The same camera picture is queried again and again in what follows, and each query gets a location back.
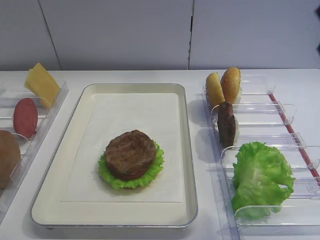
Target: white tray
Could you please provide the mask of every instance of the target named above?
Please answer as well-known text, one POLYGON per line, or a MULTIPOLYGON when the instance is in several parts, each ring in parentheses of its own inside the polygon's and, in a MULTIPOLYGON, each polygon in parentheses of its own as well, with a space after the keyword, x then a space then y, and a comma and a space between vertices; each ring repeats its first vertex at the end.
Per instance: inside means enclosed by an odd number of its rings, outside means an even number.
POLYGON ((187 227, 198 212, 185 90, 178 84, 86 87, 31 209, 46 227, 187 227), (110 140, 138 129, 164 150, 144 188, 114 190, 98 174, 110 140))

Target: hamburger bun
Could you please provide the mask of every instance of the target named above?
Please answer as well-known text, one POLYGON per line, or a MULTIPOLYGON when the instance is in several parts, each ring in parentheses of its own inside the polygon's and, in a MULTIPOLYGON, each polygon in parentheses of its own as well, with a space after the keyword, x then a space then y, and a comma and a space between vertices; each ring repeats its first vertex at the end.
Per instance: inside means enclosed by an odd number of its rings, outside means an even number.
POLYGON ((0 189, 5 189, 21 159, 20 147, 10 132, 0 130, 0 189))
POLYGON ((139 130, 128 131, 111 140, 105 148, 110 173, 121 180, 138 179, 156 159, 156 145, 139 130))
POLYGON ((205 91, 212 108, 225 101, 220 78, 217 72, 211 73, 206 78, 205 91))
POLYGON ((221 78, 221 87, 225 101, 235 104, 240 89, 240 83, 241 72, 237 67, 230 67, 224 72, 221 78))

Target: red strip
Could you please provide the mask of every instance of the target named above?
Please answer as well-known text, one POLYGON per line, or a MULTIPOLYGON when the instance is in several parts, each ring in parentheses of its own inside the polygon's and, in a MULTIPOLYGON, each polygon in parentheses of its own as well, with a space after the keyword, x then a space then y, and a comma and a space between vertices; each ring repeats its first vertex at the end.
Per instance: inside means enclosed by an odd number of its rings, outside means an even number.
MULTIPOLYGON (((272 93, 269 94, 269 97, 270 97, 272 102, 277 102, 275 96, 272 93)), ((287 118, 286 118, 285 114, 283 112, 279 112, 279 115, 280 115, 283 123, 285 123, 287 121, 287 118)), ((291 127, 290 124, 285 125, 285 127, 286 127, 286 129, 288 130, 289 133, 291 133, 291 134, 295 133, 295 131, 293 130, 293 128, 291 127)), ((297 144, 301 144, 299 139, 296 139, 295 142, 297 144)), ((302 147, 299 147, 299 151, 300 151, 300 154, 301 154, 302 158, 304 159, 306 165, 309 166, 312 162, 311 162, 307 152, 302 147)), ((318 171, 316 169, 314 169, 314 168, 313 169, 309 168, 309 170, 310 170, 312 176, 316 178, 316 181, 318 182, 318 185, 320 186, 320 178, 319 178, 320 176, 319 176, 318 171)))

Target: plastic compartment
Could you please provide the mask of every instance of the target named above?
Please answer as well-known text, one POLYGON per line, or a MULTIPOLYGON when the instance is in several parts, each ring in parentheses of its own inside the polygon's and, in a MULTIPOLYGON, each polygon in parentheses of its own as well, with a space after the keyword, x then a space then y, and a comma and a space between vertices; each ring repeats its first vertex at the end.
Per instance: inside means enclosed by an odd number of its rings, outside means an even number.
MULTIPOLYGON (((261 75, 241 76, 243 89, 241 101, 233 105, 238 133, 234 146, 226 149, 220 144, 217 112, 212 110, 205 90, 202 93, 215 156, 215 164, 210 164, 210 167, 212 172, 218 174, 220 180, 224 201, 222 207, 226 209, 231 239, 241 239, 242 236, 248 235, 268 236, 275 233, 290 235, 299 233, 302 229, 300 227, 308 227, 310 233, 320 230, 318 217, 320 202, 317 201, 320 200, 318 173, 320 146, 307 146, 302 136, 294 132, 291 123, 294 120, 296 107, 278 102, 274 96, 275 87, 270 88, 263 79, 261 75), (237 161, 235 156, 242 144, 255 141, 276 147, 283 153, 296 178, 294 193, 281 206, 246 206, 234 212, 231 200, 235 193, 233 186, 233 163, 237 161), (270 215, 258 220, 246 218, 245 216, 252 211, 257 213, 269 211, 270 215)), ((225 222, 223 215, 219 218, 225 222)))
POLYGON ((40 102, 41 98, 29 90, 0 89, 0 130, 9 131, 16 137, 21 152, 21 160, 11 173, 9 184, 5 189, 0 190, 0 223, 5 217, 19 186, 69 91, 64 80, 58 79, 56 81, 60 86, 60 92, 56 96, 55 102, 50 109, 43 107, 40 102), (36 134, 29 139, 17 134, 13 127, 15 107, 17 103, 24 98, 31 98, 38 112, 36 134))

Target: tray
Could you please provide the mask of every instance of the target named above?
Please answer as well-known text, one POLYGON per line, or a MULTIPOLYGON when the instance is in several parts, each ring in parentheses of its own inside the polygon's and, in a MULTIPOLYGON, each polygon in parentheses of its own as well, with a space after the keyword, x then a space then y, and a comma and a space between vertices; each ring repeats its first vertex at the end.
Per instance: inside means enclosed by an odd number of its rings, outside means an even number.
POLYGON ((44 227, 185 228, 198 212, 185 90, 178 84, 93 84, 77 103, 34 200, 44 227), (138 129, 164 150, 144 188, 114 190, 99 177, 110 140, 138 129))
POLYGON ((47 132, 53 123, 66 95, 68 86, 62 78, 56 79, 60 86, 60 92, 50 109, 41 105, 41 98, 28 90, 21 89, 0 89, 0 130, 12 133, 20 147, 21 161, 11 173, 10 182, 4 190, 0 190, 0 223, 4 219, 27 171, 33 162, 47 132), (13 113, 17 103, 23 98, 31 98, 37 108, 38 122, 36 134, 29 139, 17 134, 13 127, 13 113))
POLYGON ((211 164, 212 172, 218 174, 223 197, 223 208, 226 209, 228 229, 232 240, 243 236, 291 235, 308 231, 319 232, 320 219, 320 146, 308 146, 303 137, 291 127, 296 107, 277 101, 273 84, 266 84, 265 75, 242 75, 241 101, 234 105, 233 114, 237 120, 237 129, 233 146, 223 148, 219 140, 217 111, 211 108, 205 87, 203 103, 207 116, 215 163, 211 164), (246 206, 236 212, 232 209, 231 200, 235 194, 233 186, 233 163, 240 146, 249 142, 262 142, 278 148, 292 168, 296 178, 290 198, 281 206, 246 206), (272 213, 259 220, 247 220, 243 216, 254 210, 279 207, 281 211, 272 213))

